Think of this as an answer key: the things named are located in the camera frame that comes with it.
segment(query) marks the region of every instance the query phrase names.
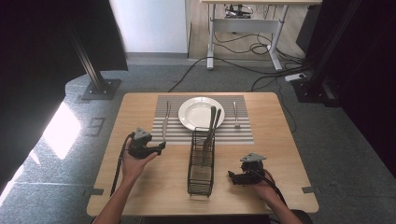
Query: white plate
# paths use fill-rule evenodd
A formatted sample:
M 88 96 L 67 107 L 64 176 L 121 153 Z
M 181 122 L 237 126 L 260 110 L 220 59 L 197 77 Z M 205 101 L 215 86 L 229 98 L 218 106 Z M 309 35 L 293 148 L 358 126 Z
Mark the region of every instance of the white plate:
M 214 105 L 216 109 L 221 109 L 218 126 L 224 121 L 224 108 L 219 102 L 207 97 L 195 97 L 184 102 L 178 110 L 178 118 L 181 123 L 190 130 L 196 127 L 209 128 L 210 107 Z

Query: power strip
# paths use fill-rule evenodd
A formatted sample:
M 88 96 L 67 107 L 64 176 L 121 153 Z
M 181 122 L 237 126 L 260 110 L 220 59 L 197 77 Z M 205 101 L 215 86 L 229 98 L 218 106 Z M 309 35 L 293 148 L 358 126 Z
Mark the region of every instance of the power strip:
M 299 73 L 299 74 L 294 74 L 294 75 L 290 75 L 290 76 L 286 76 L 285 80 L 287 82 L 293 81 L 293 80 L 297 80 L 297 79 L 302 79 L 305 78 L 306 75 L 304 73 Z

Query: fork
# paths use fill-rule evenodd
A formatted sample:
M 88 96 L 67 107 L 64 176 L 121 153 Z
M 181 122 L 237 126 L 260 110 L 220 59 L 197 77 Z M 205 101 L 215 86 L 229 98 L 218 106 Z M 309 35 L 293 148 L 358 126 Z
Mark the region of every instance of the fork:
M 238 109 L 236 107 L 236 102 L 233 102 L 233 112 L 235 113 L 235 124 L 233 126 L 235 128 L 240 128 L 241 125 L 238 122 Z

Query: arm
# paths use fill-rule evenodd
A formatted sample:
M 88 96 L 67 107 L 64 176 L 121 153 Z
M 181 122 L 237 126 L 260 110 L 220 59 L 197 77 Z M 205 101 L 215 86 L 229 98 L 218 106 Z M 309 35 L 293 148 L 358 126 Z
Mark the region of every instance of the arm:
M 131 145 L 131 141 L 131 138 L 128 139 L 126 148 Z M 93 222 L 94 224 L 118 224 L 120 222 L 122 211 L 128 199 L 129 193 L 134 186 L 134 183 L 136 182 L 137 178 L 143 173 L 146 164 L 149 161 L 152 161 L 156 156 L 157 153 L 154 152 L 147 156 L 145 159 L 139 160 L 129 155 L 127 151 L 124 152 L 122 157 L 122 180 L 120 182 L 120 186 L 116 189 L 116 191 L 114 191 L 113 195 L 111 196 L 104 209 L 96 217 L 95 221 Z
M 257 194 L 267 203 L 282 224 L 302 224 L 289 208 L 279 199 L 276 192 L 266 182 L 262 181 L 255 185 L 250 185 Z

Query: utensil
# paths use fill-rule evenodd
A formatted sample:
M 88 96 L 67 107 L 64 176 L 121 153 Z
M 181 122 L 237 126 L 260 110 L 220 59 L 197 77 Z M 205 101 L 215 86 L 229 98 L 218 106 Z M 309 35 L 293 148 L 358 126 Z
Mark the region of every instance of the utensil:
M 213 123 L 215 122 L 215 116 L 216 116 L 216 107 L 215 106 L 211 106 L 210 107 L 210 124 L 209 124 L 209 130 L 207 131 L 207 137 L 204 140 L 204 145 L 203 145 L 203 159 L 202 159 L 202 165 L 204 165 L 205 162 L 205 155 L 206 152 L 209 150 L 210 148 L 210 144 L 211 144 L 211 136 L 212 136 L 212 132 L 213 132 Z
M 235 113 L 235 124 L 233 126 L 235 128 L 240 128 L 241 125 L 238 122 L 238 109 L 236 107 L 236 102 L 233 102 L 233 112 Z
M 216 128 L 218 127 L 218 122 L 219 122 L 220 115 L 221 115 L 221 109 L 218 109 L 218 112 L 216 113 L 215 124 L 213 126 L 211 126 L 212 130 L 211 130 L 211 132 L 209 132 L 209 135 L 206 138 L 206 140 L 208 139 L 208 143 L 207 143 L 206 150 L 204 150 L 204 155 L 203 155 L 203 160 L 202 160 L 202 165 L 203 166 L 204 166 L 204 162 L 205 162 L 206 152 L 210 148 L 210 146 L 212 145 L 213 135 L 215 134 Z
M 171 103 L 169 101 L 166 101 L 166 115 L 165 115 L 165 120 L 163 121 L 163 140 L 165 140 L 166 136 L 166 128 L 168 126 L 168 120 L 169 120 L 169 113 L 171 112 Z

